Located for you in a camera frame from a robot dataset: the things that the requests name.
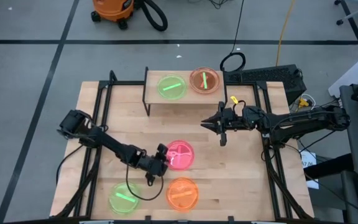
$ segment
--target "orange petri dish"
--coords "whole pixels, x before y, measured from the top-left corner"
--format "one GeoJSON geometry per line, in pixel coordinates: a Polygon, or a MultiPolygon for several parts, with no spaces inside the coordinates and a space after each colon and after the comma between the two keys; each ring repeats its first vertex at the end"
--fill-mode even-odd
{"type": "Polygon", "coordinates": [[[167,189],[167,201],[175,210],[189,212],[198,203],[196,183],[186,177],[173,180],[167,189]]]}
{"type": "Polygon", "coordinates": [[[190,86],[198,93],[213,93],[219,88],[219,75],[212,68],[197,68],[190,74],[190,86]]]}

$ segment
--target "green stick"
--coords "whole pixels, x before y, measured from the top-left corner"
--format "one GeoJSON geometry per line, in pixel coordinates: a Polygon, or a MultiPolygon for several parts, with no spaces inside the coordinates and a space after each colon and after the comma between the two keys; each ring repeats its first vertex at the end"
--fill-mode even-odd
{"type": "Polygon", "coordinates": [[[136,200],[135,200],[135,199],[130,198],[130,197],[125,196],[125,195],[120,194],[120,193],[116,193],[116,196],[118,196],[118,197],[120,197],[120,198],[123,198],[123,199],[125,199],[125,200],[128,200],[128,201],[130,201],[130,202],[134,202],[134,203],[136,202],[136,200]]]}
{"type": "Polygon", "coordinates": [[[174,85],[172,85],[172,86],[165,87],[165,88],[163,88],[162,90],[163,90],[163,91],[165,91],[165,90],[170,90],[170,89],[175,88],[175,87],[178,87],[178,86],[180,86],[180,85],[181,85],[181,83],[177,83],[177,84],[174,84],[174,85]]]}
{"type": "Polygon", "coordinates": [[[206,77],[205,77],[205,72],[203,72],[203,79],[204,79],[204,89],[206,89],[206,77]]]}

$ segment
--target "vacuum wheel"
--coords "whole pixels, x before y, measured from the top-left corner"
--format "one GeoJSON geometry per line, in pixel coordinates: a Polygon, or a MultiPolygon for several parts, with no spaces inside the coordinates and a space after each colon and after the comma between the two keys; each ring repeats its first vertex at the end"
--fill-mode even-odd
{"type": "Polygon", "coordinates": [[[120,20],[117,23],[118,23],[118,28],[120,28],[122,30],[128,29],[128,23],[127,23],[127,21],[125,19],[120,20]]]}
{"type": "Polygon", "coordinates": [[[101,21],[100,15],[96,11],[91,12],[91,18],[93,22],[101,21]]]}
{"type": "Polygon", "coordinates": [[[134,9],[138,10],[138,9],[140,9],[140,7],[141,7],[140,1],[139,1],[139,0],[135,0],[135,1],[134,1],[134,9]]]}

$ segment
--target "pink petri dish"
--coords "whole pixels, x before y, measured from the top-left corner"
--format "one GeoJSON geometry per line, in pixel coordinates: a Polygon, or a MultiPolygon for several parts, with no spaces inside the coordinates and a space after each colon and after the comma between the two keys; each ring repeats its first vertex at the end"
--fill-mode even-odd
{"type": "Polygon", "coordinates": [[[186,170],[194,161],[193,147],[184,140],[176,140],[167,145],[168,167],[173,170],[186,170]]]}

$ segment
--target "petri dish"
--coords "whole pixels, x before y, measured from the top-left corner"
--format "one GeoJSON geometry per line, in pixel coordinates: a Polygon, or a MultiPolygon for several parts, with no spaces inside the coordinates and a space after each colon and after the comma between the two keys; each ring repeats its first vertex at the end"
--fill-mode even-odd
{"type": "Polygon", "coordinates": [[[177,100],[185,95],[186,82],[179,75],[169,74],[158,81],[157,89],[165,99],[177,100]]]}
{"type": "MultiPolygon", "coordinates": [[[[129,183],[129,187],[135,194],[139,195],[139,189],[136,185],[129,183]]],[[[114,212],[118,214],[129,214],[135,210],[139,199],[129,192],[126,183],[121,183],[111,189],[109,203],[111,210],[114,212]]]]}
{"type": "Polygon", "coordinates": [[[184,140],[176,140],[167,145],[168,167],[173,170],[186,170],[194,161],[193,147],[184,140]]]}
{"type": "Polygon", "coordinates": [[[189,212],[198,202],[198,187],[191,179],[180,177],[167,189],[168,204],[180,212],[189,212]]]}
{"type": "Polygon", "coordinates": [[[219,88],[219,75],[212,68],[197,68],[190,74],[190,86],[198,93],[213,93],[219,88]]]}

